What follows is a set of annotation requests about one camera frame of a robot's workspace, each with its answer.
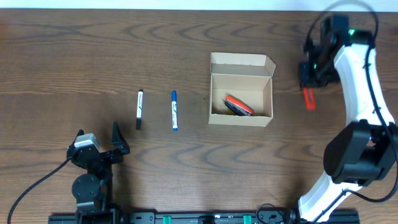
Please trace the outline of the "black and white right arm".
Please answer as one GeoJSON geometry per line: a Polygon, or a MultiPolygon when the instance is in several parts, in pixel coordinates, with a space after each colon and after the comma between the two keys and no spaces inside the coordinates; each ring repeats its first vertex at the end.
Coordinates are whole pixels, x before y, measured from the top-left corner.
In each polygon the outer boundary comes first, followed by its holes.
{"type": "Polygon", "coordinates": [[[397,126],[377,75],[377,31],[353,29],[340,14],[317,23],[319,43],[307,37],[303,46],[308,59],[299,65],[300,87],[312,110],[313,88],[340,83],[346,125],[326,146],[321,177],[300,197],[296,211],[287,214],[291,223],[343,223],[337,206],[397,165],[397,126]]]}

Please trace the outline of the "black cap whiteboard marker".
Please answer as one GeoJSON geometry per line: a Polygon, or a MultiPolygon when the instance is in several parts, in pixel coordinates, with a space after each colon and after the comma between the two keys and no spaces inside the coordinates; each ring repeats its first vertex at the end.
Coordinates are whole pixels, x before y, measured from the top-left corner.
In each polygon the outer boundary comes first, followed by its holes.
{"type": "Polygon", "coordinates": [[[140,130],[142,125],[142,107],[144,99],[144,90],[140,89],[137,93],[137,111],[136,111],[136,129],[140,130]]]}

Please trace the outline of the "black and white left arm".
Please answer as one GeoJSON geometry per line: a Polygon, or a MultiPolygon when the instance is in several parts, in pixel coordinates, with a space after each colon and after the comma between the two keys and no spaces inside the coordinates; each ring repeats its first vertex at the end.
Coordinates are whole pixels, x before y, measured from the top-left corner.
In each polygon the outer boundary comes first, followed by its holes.
{"type": "Polygon", "coordinates": [[[76,178],[72,194],[76,199],[77,223],[126,223],[128,218],[120,206],[113,203],[114,164],[121,163],[130,147],[123,138],[117,122],[111,136],[113,150],[100,152],[100,144],[93,133],[79,130],[69,146],[67,159],[87,173],[76,178]]]}

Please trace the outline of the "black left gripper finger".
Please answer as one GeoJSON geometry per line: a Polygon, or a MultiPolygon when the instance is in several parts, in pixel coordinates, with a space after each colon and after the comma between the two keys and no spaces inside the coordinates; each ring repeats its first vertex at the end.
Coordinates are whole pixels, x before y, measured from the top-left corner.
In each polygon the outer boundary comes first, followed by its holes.
{"type": "Polygon", "coordinates": [[[74,146],[79,146],[81,142],[83,141],[83,135],[84,135],[84,130],[80,129],[77,133],[77,136],[74,140],[74,146]]]}
{"type": "Polygon", "coordinates": [[[121,154],[129,154],[129,145],[123,138],[119,124],[116,121],[113,123],[111,144],[115,147],[115,149],[118,149],[121,154]]]}

